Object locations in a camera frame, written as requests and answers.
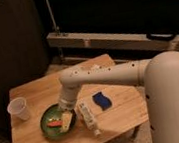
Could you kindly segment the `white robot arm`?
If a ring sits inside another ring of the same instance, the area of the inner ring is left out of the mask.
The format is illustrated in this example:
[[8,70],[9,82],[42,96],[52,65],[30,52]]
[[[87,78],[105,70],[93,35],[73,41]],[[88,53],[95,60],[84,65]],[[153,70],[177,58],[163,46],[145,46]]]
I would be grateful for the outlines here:
[[60,73],[60,83],[61,110],[75,108],[83,84],[143,86],[152,143],[179,143],[179,52],[93,70],[68,68]]

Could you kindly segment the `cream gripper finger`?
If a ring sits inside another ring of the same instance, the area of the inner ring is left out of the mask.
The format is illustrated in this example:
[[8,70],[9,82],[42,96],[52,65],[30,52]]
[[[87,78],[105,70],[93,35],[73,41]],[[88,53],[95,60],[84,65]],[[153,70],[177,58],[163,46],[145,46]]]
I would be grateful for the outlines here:
[[63,128],[69,128],[72,119],[72,112],[71,111],[63,112],[61,118],[62,118]]

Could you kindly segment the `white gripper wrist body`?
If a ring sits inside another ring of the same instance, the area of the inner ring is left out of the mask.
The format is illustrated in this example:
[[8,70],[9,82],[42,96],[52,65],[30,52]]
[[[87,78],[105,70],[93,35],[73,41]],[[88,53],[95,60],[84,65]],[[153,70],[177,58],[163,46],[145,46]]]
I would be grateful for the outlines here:
[[58,99],[58,109],[61,111],[65,110],[73,110],[76,105],[76,101],[78,98],[78,93],[80,92],[80,87],[79,86],[74,86],[74,87],[65,87],[62,86],[60,90],[60,95]]

